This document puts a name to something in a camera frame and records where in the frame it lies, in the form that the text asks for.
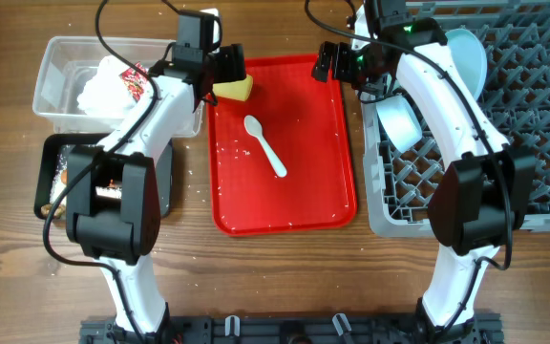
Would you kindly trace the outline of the yellow plastic cup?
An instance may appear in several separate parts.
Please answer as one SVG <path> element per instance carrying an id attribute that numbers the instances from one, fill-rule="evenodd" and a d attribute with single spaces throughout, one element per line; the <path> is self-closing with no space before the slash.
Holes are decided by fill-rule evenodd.
<path id="1" fill-rule="evenodd" d="M 250 97 L 252 87 L 253 77 L 247 75 L 243 80 L 214 84 L 213 92 L 216 97 L 247 101 Z"/>

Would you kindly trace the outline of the light blue bowl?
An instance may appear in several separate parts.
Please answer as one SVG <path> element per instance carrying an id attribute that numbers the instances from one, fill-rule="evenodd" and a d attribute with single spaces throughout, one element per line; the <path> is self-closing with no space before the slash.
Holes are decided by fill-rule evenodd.
<path id="1" fill-rule="evenodd" d="M 377 102 L 376 112 L 391 143 L 399 152 L 408 151 L 422 139 L 419 121 L 403 96 Z"/>

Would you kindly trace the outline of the red snack wrapper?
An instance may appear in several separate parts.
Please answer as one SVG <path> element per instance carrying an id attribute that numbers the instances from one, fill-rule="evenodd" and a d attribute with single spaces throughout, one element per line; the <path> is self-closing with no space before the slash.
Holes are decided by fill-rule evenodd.
<path id="1" fill-rule="evenodd" d="M 134 101 L 139 101 L 145 92 L 148 81 L 144 73 L 145 68 L 137 62 L 134 68 L 128 68 L 119 75 Z"/>

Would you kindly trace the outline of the light blue plate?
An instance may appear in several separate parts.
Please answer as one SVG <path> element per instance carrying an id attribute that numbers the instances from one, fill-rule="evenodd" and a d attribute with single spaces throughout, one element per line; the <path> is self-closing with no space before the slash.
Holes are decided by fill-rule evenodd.
<path id="1" fill-rule="evenodd" d="M 446 32 L 455 67 L 475 100 L 478 100 L 487 77 L 487 55 L 479 39 L 466 29 Z"/>

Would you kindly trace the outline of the white napkin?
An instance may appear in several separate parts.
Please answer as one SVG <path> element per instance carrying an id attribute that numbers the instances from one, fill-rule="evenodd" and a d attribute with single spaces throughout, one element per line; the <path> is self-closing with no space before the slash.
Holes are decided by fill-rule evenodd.
<path id="1" fill-rule="evenodd" d="M 105 56 L 77 97 L 78 109 L 93 117 L 116 117 L 132 109 L 136 101 L 120 76 L 127 70 L 118 58 Z"/>

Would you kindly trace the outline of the white rice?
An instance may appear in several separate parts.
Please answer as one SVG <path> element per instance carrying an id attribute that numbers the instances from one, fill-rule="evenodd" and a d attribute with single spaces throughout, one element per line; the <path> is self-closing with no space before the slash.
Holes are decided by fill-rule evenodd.
<path id="1" fill-rule="evenodd" d="M 51 204 L 59 197 L 60 193 L 67 186 L 61 181 L 60 176 L 61 176 L 61 172 L 64 169 L 67 169 L 67 161 L 68 161 L 68 156 L 71 149 L 72 147 L 70 145 L 62 145 L 59 148 L 58 153 L 56 155 L 54 177 L 53 177 L 52 187 L 50 191 Z"/>

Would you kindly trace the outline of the brown food lump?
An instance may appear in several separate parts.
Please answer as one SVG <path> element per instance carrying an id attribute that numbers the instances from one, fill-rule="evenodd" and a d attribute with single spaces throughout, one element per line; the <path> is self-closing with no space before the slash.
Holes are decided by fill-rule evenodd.
<path id="1" fill-rule="evenodd" d="M 66 207 L 64 205 L 59 205 L 55 210 L 53 210 L 52 204 L 44 204 L 40 208 L 40 213 L 43 217 L 47 217 L 50 213 L 52 213 L 55 218 L 61 218 L 66 213 Z"/>

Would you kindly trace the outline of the orange carrot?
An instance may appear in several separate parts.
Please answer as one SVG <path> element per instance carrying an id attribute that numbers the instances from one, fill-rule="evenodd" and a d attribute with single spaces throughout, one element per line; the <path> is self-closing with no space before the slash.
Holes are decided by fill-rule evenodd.
<path id="1" fill-rule="evenodd" d="M 64 184 L 67 184 L 67 183 L 68 183 L 68 170 L 67 170 L 67 169 L 64 169 L 64 170 L 61 172 L 60 179 L 61 179 L 61 181 L 62 181 Z"/>

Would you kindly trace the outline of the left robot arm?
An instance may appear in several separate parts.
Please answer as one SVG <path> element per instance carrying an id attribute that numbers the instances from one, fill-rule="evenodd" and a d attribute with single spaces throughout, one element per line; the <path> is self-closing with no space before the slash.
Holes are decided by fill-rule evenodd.
<path id="1" fill-rule="evenodd" d="M 151 257 L 161 220 L 157 164 L 176 115 L 215 104 L 214 85 L 245 77 L 243 47 L 222 44 L 218 14 L 180 10 L 178 16 L 178 37 L 163 58 L 146 71 L 128 65 L 144 88 L 132 113 L 68 157 L 67 236 L 86 257 L 81 266 L 100 269 L 107 280 L 116 306 L 106 334 L 113 343 L 177 340 Z"/>

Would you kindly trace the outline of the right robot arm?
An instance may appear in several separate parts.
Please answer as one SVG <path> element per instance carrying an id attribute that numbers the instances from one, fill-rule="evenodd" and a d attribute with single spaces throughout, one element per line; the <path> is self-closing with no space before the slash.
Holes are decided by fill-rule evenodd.
<path id="1" fill-rule="evenodd" d="M 406 336 L 413 343 L 483 339 L 476 293 L 496 254 L 513 249 L 534 178 L 533 152 L 512 146 L 486 118 L 441 26 L 413 18 L 402 1 L 367 1 L 356 9 L 341 41 L 321 45 L 312 75 L 368 94 L 379 76 L 390 75 L 418 108 L 445 172 L 427 211 L 439 243 L 434 274 Z"/>

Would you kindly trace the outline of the grey dishwasher rack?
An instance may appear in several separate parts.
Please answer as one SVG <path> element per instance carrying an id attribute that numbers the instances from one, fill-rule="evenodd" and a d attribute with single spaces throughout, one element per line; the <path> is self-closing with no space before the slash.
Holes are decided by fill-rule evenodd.
<path id="1" fill-rule="evenodd" d="M 515 146 L 536 155 L 523 229 L 550 232 L 550 1 L 411 2 L 415 18 L 432 17 L 445 31 L 466 29 L 484 47 L 486 83 L 478 103 Z M 374 103 L 361 106 L 363 167 L 370 229 L 384 237 L 431 235 L 427 205 L 444 174 L 430 130 L 408 151 L 397 151 Z"/>

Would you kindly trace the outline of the white plastic spoon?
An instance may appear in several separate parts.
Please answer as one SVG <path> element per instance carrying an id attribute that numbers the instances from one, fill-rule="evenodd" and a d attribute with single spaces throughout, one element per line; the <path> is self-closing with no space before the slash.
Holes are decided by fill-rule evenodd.
<path id="1" fill-rule="evenodd" d="M 243 125 L 248 135 L 255 138 L 262 146 L 264 153 L 269 160 L 271 167 L 279 178 L 287 176 L 287 170 L 277 154 L 271 148 L 267 140 L 264 138 L 263 127 L 260 122 L 253 116 L 247 115 L 244 117 Z"/>

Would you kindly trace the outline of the red serving tray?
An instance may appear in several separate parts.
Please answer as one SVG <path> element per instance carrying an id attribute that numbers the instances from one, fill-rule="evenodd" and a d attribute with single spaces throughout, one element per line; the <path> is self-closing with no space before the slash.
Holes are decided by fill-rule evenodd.
<path id="1" fill-rule="evenodd" d="M 228 236 L 348 224 L 357 198 L 341 85 L 316 81 L 314 54 L 252 58 L 247 101 L 207 110 L 212 214 Z M 276 176 L 243 120 L 255 117 L 287 170 Z"/>

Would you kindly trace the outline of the clear plastic bin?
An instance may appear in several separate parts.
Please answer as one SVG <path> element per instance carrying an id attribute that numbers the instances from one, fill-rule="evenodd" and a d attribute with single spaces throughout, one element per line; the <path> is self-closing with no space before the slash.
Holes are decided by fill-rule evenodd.
<path id="1" fill-rule="evenodd" d="M 106 37 L 106 43 L 117 53 L 142 68 L 152 67 L 163 55 L 169 43 L 163 39 Z M 78 96 L 95 75 L 101 60 L 110 55 L 95 36 L 55 36 L 44 52 L 35 84 L 32 102 L 34 113 L 47 118 L 54 125 L 56 133 L 88 132 L 110 133 L 116 129 L 133 108 L 122 113 L 87 115 L 78 107 Z M 193 115 L 176 117 L 174 138 L 195 137 L 201 129 L 202 108 Z"/>

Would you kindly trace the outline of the black plastic tray bin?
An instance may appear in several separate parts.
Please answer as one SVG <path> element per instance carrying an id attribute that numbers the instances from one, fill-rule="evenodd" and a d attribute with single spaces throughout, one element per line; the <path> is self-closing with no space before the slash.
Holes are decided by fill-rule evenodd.
<path id="1" fill-rule="evenodd" d="M 52 202 L 51 191 L 53 190 L 54 178 L 64 168 L 69 152 L 75 145 L 95 145 L 106 136 L 107 133 L 65 133 L 53 134 L 46 138 L 43 145 L 33 206 L 33 212 L 38 219 L 46 219 L 46 215 L 42 214 L 41 208 L 43 205 Z M 156 165 L 160 215 L 162 218 L 170 213 L 173 167 L 173 142 L 169 140 Z"/>

